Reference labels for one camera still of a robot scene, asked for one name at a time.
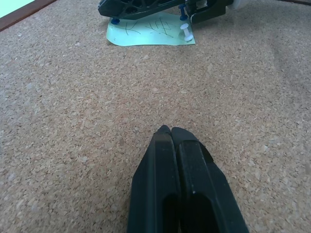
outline cork surface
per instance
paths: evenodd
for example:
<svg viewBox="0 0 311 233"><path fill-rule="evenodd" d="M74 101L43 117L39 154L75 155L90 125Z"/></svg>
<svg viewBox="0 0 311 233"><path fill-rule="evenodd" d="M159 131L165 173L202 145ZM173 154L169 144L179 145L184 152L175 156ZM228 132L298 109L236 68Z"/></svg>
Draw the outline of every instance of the cork surface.
<svg viewBox="0 0 311 233"><path fill-rule="evenodd" d="M162 124L205 144L250 232L311 232L311 8L254 0L196 45L117 47L97 4L0 33L0 232L125 232Z"/></svg>

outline white push pin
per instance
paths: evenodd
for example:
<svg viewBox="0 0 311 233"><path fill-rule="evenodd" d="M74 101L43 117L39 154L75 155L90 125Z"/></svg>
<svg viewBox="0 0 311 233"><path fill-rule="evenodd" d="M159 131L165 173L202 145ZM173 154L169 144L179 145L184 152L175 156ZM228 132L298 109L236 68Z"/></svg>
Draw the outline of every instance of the white push pin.
<svg viewBox="0 0 311 233"><path fill-rule="evenodd" d="M184 30L185 33L185 41L191 41L193 39L192 33L188 31L189 24L185 23L180 26L181 30Z"/></svg>

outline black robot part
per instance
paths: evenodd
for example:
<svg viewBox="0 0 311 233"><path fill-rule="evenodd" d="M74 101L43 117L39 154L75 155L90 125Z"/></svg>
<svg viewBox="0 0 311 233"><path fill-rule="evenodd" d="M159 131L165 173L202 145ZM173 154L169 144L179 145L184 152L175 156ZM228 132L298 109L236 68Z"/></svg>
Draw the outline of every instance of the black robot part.
<svg viewBox="0 0 311 233"><path fill-rule="evenodd" d="M248 233L225 175L190 132L163 125L132 180L127 233Z"/></svg>
<svg viewBox="0 0 311 233"><path fill-rule="evenodd" d="M185 4L192 23L198 23L225 14L233 0L102 0L98 11L102 16L137 20L154 13Z"/></svg>

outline white component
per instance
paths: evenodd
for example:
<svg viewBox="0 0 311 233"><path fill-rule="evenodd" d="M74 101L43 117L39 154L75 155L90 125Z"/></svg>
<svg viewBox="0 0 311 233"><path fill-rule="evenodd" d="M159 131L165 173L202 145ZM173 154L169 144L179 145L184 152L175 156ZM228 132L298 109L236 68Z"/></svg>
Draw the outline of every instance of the white component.
<svg viewBox="0 0 311 233"><path fill-rule="evenodd" d="M234 0L231 5L228 5L228 8L232 10L238 10L244 7L250 0Z"/></svg>
<svg viewBox="0 0 311 233"><path fill-rule="evenodd" d="M185 33L185 41L191 41L193 39L193 34L188 31L189 24L184 23L180 26L181 30L184 30Z"/></svg>

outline blue push pin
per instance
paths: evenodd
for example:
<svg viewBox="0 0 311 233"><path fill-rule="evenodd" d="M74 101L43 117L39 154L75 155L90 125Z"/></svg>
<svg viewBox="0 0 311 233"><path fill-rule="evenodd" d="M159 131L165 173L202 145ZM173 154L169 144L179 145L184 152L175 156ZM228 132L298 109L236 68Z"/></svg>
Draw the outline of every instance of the blue push pin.
<svg viewBox="0 0 311 233"><path fill-rule="evenodd" d="M181 13L181 16L180 16L180 20L181 21L185 21L187 18L188 18L188 15L186 15L185 13L185 4L181 4L178 6L178 8L180 9L180 13Z"/></svg>
<svg viewBox="0 0 311 233"><path fill-rule="evenodd" d="M117 25L120 23L120 20L118 18L112 18L111 23Z"/></svg>

